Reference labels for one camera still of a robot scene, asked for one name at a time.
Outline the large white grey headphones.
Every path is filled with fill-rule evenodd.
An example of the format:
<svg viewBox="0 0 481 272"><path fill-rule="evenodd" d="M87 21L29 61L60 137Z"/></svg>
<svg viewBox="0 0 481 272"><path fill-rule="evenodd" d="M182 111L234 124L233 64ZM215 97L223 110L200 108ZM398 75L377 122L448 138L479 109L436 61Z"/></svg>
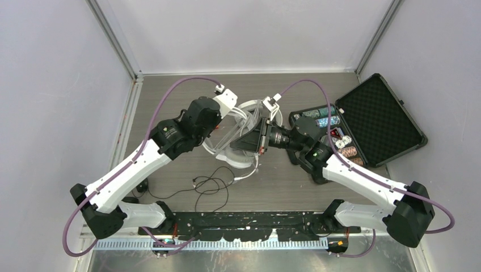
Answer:
<svg viewBox="0 0 481 272"><path fill-rule="evenodd" d="M244 112L248 112L248 113L251 113L251 114L254 113L256 108L258 108L258 115L260 117L270 117L271 116L270 111L263 105L263 103L261 102L261 99L253 99L253 100L246 101L244 103L241 103L239 106L237 106L237 108L239 108L240 110L242 110ZM274 124L278 125L278 126L283 125L284 119L283 119L283 115L282 115L282 112L280 110L280 107L278 108L278 110L273 115L272 122Z"/></svg>

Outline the small white headphones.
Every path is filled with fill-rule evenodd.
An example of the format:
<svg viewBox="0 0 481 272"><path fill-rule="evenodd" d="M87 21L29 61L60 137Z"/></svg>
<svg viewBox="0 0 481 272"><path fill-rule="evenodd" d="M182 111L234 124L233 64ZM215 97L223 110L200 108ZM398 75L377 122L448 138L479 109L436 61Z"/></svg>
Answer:
<svg viewBox="0 0 481 272"><path fill-rule="evenodd" d="M225 162L235 169L250 169L245 174L233 178L231 183L235 184L251 177L258 171L259 154L256 151L236 148L233 143L254 128L259 120L260 113L255 106L237 107L229 112L229 116L235 119L234 127L217 144L213 144L207 139L202 143L202 146L217 160Z"/></svg>

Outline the black on-ear headphones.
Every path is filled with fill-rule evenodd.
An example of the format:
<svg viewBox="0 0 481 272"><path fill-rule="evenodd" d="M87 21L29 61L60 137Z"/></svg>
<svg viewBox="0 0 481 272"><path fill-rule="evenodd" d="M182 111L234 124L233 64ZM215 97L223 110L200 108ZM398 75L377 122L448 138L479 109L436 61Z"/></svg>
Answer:
<svg viewBox="0 0 481 272"><path fill-rule="evenodd" d="M149 189L149 181L148 179L144 179L143 181L141 181L137 186L136 186L136 190L139 192L139 193L145 193L146 191L148 191Z"/></svg>

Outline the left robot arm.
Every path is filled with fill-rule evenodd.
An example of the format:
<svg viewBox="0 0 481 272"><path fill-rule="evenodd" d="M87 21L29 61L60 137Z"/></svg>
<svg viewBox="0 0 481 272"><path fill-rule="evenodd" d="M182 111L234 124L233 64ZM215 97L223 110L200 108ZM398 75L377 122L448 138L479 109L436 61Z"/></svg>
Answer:
<svg viewBox="0 0 481 272"><path fill-rule="evenodd" d="M231 109L218 97L200 97L179 119L158 122L147 140L105 176L87 186L74 185L70 193L94 236L105 239L129 227L170 233L174 220L165 203L127 203L124 198L150 174L200 146Z"/></svg>

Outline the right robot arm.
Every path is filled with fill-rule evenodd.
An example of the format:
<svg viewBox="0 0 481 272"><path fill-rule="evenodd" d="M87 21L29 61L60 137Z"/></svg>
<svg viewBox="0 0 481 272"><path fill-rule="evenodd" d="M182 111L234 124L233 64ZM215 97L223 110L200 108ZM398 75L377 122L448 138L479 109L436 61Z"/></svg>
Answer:
<svg viewBox="0 0 481 272"><path fill-rule="evenodd" d="M323 215L323 225L330 232L344 227L371 228L386 231L400 244L416 248L435 216L426 187L416 181L406 185L383 178L323 144L322 136L310 117L300 117L290 130L261 118L230 147L258 154L268 147L285 149L298 154L296 163L316 183L336 182L373 202L358 205L342 199L332 201Z"/></svg>

